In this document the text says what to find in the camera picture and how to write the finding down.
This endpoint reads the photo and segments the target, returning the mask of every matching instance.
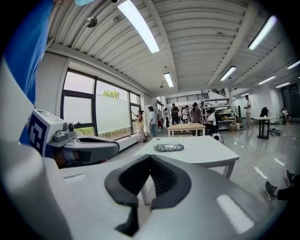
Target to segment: floor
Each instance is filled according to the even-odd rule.
[[[279,188],[285,188],[285,170],[296,171],[300,159],[300,125],[271,125],[271,128],[282,130],[281,136],[271,136],[268,140],[258,139],[259,127],[237,132],[227,130],[219,133],[224,139],[224,145],[240,156],[236,161],[230,180],[256,196],[270,210],[280,204],[280,201],[268,200],[264,192],[264,184],[268,180]],[[158,137],[167,137],[164,129]],[[135,154],[146,143],[138,143],[110,161],[122,160]],[[223,167],[213,168],[222,173]],[[154,189],[148,189],[155,197]],[[149,207],[140,202],[141,224],[146,220]]]

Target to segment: ceiling light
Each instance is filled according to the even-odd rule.
[[[250,50],[254,50],[259,44],[260,42],[266,37],[266,35],[270,32],[270,30],[273,28],[273,26],[276,23],[276,17],[272,16],[268,19],[268,21],[266,22],[266,24],[263,26],[263,28],[260,30],[260,32],[258,33],[258,35],[256,35],[255,39],[251,42],[251,44],[249,45],[249,49]]]
[[[299,65],[299,64],[300,64],[300,61],[295,62],[295,63],[293,63],[291,66],[287,67],[287,69],[292,69],[292,68],[294,68],[295,66],[297,66],[297,65]]]
[[[228,78],[231,73],[233,73],[236,70],[235,66],[231,66],[230,69],[221,77],[220,81],[224,81],[226,78]]]
[[[262,82],[260,82],[258,85],[262,85],[262,84],[264,84],[264,83],[266,83],[266,82],[268,82],[268,81],[270,81],[270,80],[272,80],[274,78],[275,78],[275,76],[269,77],[266,80],[263,80]]]
[[[281,85],[277,86],[276,88],[281,88],[281,87],[284,87],[284,86],[289,85],[289,84],[290,84],[289,82],[286,82],[284,84],[281,84]]]
[[[132,23],[138,33],[141,35],[147,46],[149,47],[151,53],[159,51],[158,44],[156,43],[147,23],[143,19],[140,12],[136,9],[135,5],[127,0],[120,5],[118,9],[127,17],[127,19]]]
[[[165,76],[165,79],[166,79],[166,81],[167,81],[169,87],[173,87],[174,85],[173,85],[173,82],[172,82],[170,73],[165,73],[164,76]]]

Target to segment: table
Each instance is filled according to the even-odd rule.
[[[269,128],[270,128],[270,119],[275,119],[274,117],[257,117],[254,118],[259,120],[259,134],[258,134],[258,138],[260,139],[269,139]],[[268,129],[267,129],[267,135],[264,136],[263,135],[263,130],[264,130],[264,122],[265,120],[268,120]]]
[[[202,130],[202,136],[205,136],[205,126],[200,123],[191,123],[191,124],[176,124],[168,127],[168,135],[174,137],[174,131],[191,131],[191,130]]]
[[[153,147],[157,144],[179,143],[184,145],[184,150],[174,152],[157,152]],[[230,178],[233,172],[235,161],[240,157],[228,147],[213,139],[211,136],[203,137],[155,137],[147,143],[142,149],[137,151],[134,156],[155,154],[169,158],[174,158],[186,163],[191,163],[203,167],[220,167],[224,166],[223,175]],[[142,189],[144,203],[149,203],[147,189]]]

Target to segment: shoe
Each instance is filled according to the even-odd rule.
[[[277,187],[270,184],[269,181],[266,182],[265,190],[266,190],[266,193],[268,195],[268,199],[270,201],[272,201],[274,198],[276,198],[276,196],[274,195],[274,192],[276,191],[276,189],[277,189]]]
[[[287,178],[287,185],[290,187],[292,185],[294,185],[293,181],[292,181],[292,177],[294,176],[294,173],[291,173],[289,170],[286,170],[285,172],[285,176]]]

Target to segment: railing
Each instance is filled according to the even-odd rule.
[[[167,100],[167,104],[170,104],[170,103],[197,101],[197,100],[203,100],[203,99],[208,99],[208,93],[187,95],[187,96],[181,96],[181,97],[172,97],[172,98],[167,98],[166,100]]]
[[[221,90],[217,91],[217,94],[220,94],[223,97],[226,97],[226,90],[224,88],[222,88]]]
[[[234,106],[234,114],[235,114],[235,116],[237,116],[239,118],[242,117],[241,112],[240,112],[240,106],[238,106],[238,107]]]

